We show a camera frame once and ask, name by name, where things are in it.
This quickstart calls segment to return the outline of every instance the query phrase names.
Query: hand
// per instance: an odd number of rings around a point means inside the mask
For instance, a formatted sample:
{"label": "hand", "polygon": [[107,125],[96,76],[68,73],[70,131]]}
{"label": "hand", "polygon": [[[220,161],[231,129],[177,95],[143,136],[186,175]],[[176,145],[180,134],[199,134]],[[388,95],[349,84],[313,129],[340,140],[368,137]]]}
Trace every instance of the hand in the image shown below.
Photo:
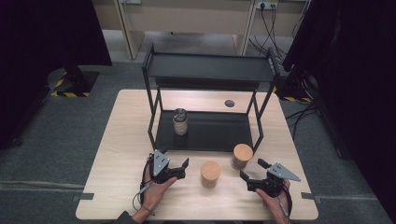
{"label": "hand", "polygon": [[[151,180],[149,174],[149,166],[145,172],[144,182],[147,183]],[[152,213],[152,211],[160,203],[166,190],[171,187],[177,181],[176,177],[168,179],[162,184],[157,184],[154,182],[149,182],[149,187],[144,192],[144,201],[142,207],[134,214],[132,219],[137,223],[143,223],[146,218]]]}
{"label": "hand", "polygon": [[[149,174],[149,167],[146,169],[145,172],[145,183],[149,182],[151,180],[150,174]],[[143,206],[146,207],[149,210],[154,210],[158,203],[161,201],[163,198],[163,195],[165,194],[166,190],[171,187],[175,182],[177,181],[176,177],[172,177],[168,179],[165,183],[162,184],[157,184],[154,182],[149,183],[148,189],[144,192],[144,201],[143,201]]]}
{"label": "hand", "polygon": [[[290,182],[288,179],[284,180],[285,186],[289,189]],[[265,193],[262,189],[256,189],[256,193],[262,198],[264,209],[269,209],[271,214],[273,215],[277,224],[290,223],[290,220],[283,213],[282,208],[280,207],[279,200],[285,207],[288,209],[288,198],[286,196],[286,192],[284,190],[281,191],[280,195],[277,198],[270,197],[267,193]]]}

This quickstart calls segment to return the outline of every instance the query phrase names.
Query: black stand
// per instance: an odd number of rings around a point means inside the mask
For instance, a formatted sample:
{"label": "black stand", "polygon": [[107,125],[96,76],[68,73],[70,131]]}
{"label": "black stand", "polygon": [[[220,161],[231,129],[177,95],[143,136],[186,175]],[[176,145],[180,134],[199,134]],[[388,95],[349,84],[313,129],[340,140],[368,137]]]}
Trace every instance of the black stand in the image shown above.
{"label": "black stand", "polygon": [[274,93],[279,97],[279,100],[284,101],[299,101],[299,102],[310,102],[308,94],[306,94],[301,83],[298,85],[288,85],[288,77],[279,76],[276,80],[276,90]]}
{"label": "black stand", "polygon": [[87,97],[99,76],[99,72],[81,72],[78,67],[66,70],[52,92],[53,96]]}

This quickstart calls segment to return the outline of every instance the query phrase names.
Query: jar lid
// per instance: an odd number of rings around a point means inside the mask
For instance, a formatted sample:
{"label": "jar lid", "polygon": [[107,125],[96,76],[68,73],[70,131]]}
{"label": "jar lid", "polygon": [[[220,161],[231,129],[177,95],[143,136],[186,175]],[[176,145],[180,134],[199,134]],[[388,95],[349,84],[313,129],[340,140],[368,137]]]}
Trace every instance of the jar lid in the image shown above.
{"label": "jar lid", "polygon": [[178,108],[174,111],[174,120],[182,122],[187,119],[187,111],[183,108]]}

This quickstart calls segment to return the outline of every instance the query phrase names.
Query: wooden container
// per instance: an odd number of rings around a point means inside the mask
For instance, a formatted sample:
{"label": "wooden container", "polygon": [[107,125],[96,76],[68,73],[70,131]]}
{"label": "wooden container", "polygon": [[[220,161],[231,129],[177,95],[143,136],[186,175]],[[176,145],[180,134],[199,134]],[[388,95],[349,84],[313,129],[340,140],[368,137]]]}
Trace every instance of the wooden container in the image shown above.
{"label": "wooden container", "polygon": [[231,166],[235,170],[242,170],[247,166],[248,161],[253,157],[253,150],[246,144],[238,144],[233,148],[233,159]]}
{"label": "wooden container", "polygon": [[201,184],[204,188],[213,189],[221,174],[221,167],[215,161],[207,161],[201,166]]}

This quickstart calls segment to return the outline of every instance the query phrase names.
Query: power outlet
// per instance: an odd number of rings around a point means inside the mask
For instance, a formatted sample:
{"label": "power outlet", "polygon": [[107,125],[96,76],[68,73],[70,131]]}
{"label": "power outlet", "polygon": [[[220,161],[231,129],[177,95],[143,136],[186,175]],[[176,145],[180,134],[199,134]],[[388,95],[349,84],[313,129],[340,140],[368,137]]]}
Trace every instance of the power outlet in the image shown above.
{"label": "power outlet", "polygon": [[277,0],[260,0],[256,8],[262,9],[262,4],[265,5],[264,10],[274,10],[277,8]]}

